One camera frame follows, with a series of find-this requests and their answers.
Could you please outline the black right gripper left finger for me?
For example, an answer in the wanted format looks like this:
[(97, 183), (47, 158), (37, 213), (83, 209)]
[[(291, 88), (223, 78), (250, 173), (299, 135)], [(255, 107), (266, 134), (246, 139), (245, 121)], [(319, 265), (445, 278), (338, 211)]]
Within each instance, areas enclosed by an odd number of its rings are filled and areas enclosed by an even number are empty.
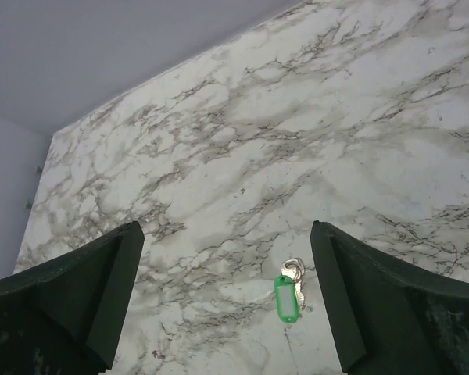
[(138, 222), (0, 280), (0, 374), (111, 369), (144, 244)]

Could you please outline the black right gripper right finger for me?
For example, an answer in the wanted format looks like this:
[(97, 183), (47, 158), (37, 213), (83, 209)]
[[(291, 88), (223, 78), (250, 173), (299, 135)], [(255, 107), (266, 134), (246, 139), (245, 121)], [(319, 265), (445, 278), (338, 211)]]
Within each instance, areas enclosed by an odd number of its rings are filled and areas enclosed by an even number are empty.
[(343, 373), (469, 374), (469, 283), (330, 223), (313, 223), (310, 244)]

